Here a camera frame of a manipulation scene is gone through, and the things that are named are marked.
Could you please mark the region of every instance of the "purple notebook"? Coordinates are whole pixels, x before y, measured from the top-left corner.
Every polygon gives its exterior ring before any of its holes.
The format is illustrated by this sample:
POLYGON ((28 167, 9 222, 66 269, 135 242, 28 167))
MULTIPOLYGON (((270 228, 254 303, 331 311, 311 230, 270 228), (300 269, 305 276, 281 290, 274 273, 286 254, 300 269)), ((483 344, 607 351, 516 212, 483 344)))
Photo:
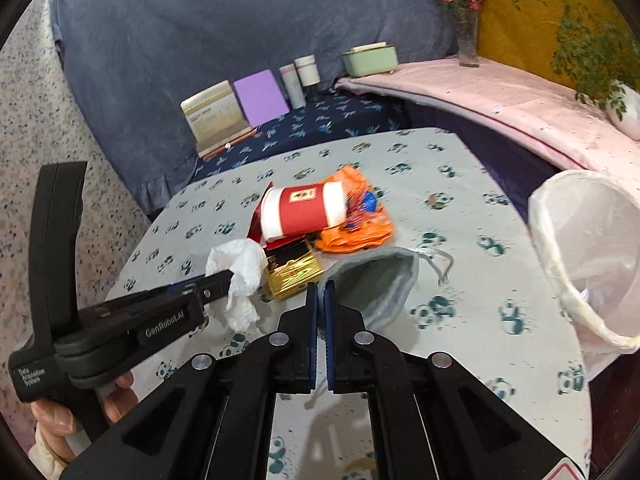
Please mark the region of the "purple notebook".
POLYGON ((239 79, 234 87, 246 119, 254 128, 289 113, 271 70, 239 79))

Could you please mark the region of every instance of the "panda print tablecloth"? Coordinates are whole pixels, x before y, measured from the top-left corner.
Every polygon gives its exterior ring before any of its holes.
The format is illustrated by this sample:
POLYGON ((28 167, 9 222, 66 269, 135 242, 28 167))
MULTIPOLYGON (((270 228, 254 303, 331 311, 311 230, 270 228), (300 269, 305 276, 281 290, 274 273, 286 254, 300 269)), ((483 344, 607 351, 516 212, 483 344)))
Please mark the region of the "panda print tablecloth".
MULTIPOLYGON (((345 164, 375 186, 397 228, 393 244, 439 248, 455 260, 443 286, 421 262, 403 311, 381 332, 405 352, 452 354, 587 475, 590 398, 571 321, 515 209, 451 132, 423 128, 336 140, 191 184, 145 234, 110 299, 204 273, 210 248, 246 235, 268 183, 318 182, 345 164)), ((322 254, 321 260, 327 267, 337 257, 322 254)), ((254 303, 262 320, 245 333, 228 330, 216 313, 219 305, 210 305, 202 326, 135 368, 136 393, 146 396, 195 353, 224 358, 241 352, 258 330, 274 330, 284 309, 303 302, 303 295, 268 301, 258 290, 254 303)), ((372 479, 374 468, 362 396, 334 396, 319 380, 309 396, 277 400, 270 480, 372 479)))

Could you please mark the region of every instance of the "trash can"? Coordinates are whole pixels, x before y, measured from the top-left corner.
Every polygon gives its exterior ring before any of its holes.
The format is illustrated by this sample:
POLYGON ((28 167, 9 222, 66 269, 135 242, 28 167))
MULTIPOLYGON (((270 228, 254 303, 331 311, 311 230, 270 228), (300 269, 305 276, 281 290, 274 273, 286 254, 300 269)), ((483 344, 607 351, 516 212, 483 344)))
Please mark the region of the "trash can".
POLYGON ((529 223, 591 380, 640 347, 640 204, 609 176, 563 171, 531 195, 529 223))

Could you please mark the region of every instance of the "human hand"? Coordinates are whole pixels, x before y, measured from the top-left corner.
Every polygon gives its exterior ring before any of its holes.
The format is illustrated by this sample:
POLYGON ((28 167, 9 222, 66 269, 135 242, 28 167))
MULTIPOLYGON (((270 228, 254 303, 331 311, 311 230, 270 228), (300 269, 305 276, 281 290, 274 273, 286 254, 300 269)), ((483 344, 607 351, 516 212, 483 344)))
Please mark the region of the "human hand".
MULTIPOLYGON (((112 422, 118 422, 138 403, 138 397, 131 390, 133 374, 127 372, 115 380, 116 387, 104 399, 104 412, 112 422)), ((62 460, 71 462, 76 456, 71 451, 65 437, 78 431, 78 421, 71 411, 49 399, 39 399, 31 403, 31 412, 40 423, 40 431, 53 453, 62 460)))

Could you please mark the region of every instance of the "crumpled tissue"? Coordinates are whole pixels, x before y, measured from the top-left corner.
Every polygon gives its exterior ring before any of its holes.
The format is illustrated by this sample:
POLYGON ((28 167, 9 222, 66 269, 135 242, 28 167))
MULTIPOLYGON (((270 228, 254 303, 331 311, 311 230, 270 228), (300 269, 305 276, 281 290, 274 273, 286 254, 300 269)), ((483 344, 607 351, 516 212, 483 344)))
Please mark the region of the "crumpled tissue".
POLYGON ((224 317, 235 332, 247 330, 252 322, 260 319, 249 296, 255 294, 260 286, 266 266, 264 250, 260 244, 248 238, 232 240, 213 248, 209 253, 206 276, 227 269, 234 274, 229 285, 224 317))

